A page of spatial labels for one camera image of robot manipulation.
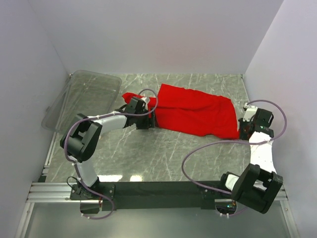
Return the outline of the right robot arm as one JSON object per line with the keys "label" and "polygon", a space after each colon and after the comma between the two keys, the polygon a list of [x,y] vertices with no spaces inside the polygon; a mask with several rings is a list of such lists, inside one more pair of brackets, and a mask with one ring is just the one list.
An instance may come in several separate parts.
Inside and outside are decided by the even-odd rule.
{"label": "right robot arm", "polygon": [[244,110],[239,119],[239,138],[251,143],[250,163],[240,176],[223,174],[217,192],[265,214],[283,185],[283,177],[277,174],[272,159],[274,132],[269,127],[274,116],[256,106],[245,105]]}

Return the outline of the red t shirt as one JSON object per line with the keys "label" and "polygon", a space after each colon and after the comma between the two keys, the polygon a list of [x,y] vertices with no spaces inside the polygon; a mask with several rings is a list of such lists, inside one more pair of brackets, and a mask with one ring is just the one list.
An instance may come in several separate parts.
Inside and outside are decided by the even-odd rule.
{"label": "red t shirt", "polygon": [[158,97],[151,97],[148,106],[153,108],[156,103],[156,126],[159,128],[196,136],[239,138],[234,106],[224,96],[162,84]]}

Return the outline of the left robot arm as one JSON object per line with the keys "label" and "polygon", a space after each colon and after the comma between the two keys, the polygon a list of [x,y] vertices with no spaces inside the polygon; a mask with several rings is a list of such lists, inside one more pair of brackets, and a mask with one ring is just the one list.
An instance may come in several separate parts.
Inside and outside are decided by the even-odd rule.
{"label": "left robot arm", "polygon": [[64,155],[75,167],[81,193],[94,199],[99,193],[99,177],[90,158],[93,156],[100,136],[105,133],[135,125],[137,129],[149,129],[155,124],[158,99],[150,106],[149,97],[132,97],[128,104],[101,116],[77,114],[72,125],[60,140]]}

